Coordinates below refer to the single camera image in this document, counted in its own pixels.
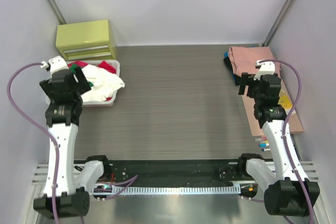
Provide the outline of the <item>white printed t shirt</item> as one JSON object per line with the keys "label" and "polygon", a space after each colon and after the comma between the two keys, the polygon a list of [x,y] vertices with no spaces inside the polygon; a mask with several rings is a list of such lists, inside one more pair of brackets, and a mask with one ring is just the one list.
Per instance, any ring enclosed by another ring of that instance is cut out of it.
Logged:
{"label": "white printed t shirt", "polygon": [[117,74],[94,65],[83,67],[82,72],[92,84],[91,90],[81,96],[83,102],[105,102],[115,91],[125,87],[125,83]]}

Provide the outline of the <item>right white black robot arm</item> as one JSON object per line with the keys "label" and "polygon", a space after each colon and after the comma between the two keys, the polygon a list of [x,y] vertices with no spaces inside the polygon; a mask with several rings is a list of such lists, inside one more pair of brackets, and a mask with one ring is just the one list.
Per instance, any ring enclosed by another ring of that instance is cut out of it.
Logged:
{"label": "right white black robot arm", "polygon": [[271,171],[257,154],[242,155],[241,168],[263,190],[265,208],[270,215],[312,216],[320,188],[309,180],[299,162],[289,125],[285,123],[286,110],[278,103],[280,90],[281,79],[275,73],[259,77],[242,74],[239,94],[255,102],[254,116],[268,140],[275,170]]}

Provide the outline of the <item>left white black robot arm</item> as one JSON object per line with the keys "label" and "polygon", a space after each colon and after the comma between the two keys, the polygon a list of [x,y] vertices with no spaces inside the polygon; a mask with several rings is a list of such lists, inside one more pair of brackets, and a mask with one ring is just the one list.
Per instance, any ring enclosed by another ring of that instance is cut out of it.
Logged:
{"label": "left white black robot arm", "polygon": [[85,216],[90,191],[98,180],[109,177],[112,169],[105,155],[89,156],[80,174],[74,175],[81,96],[91,89],[81,68],[58,70],[40,86],[50,99],[45,113],[50,150],[43,194],[34,199],[33,208],[58,223],[61,218]]}

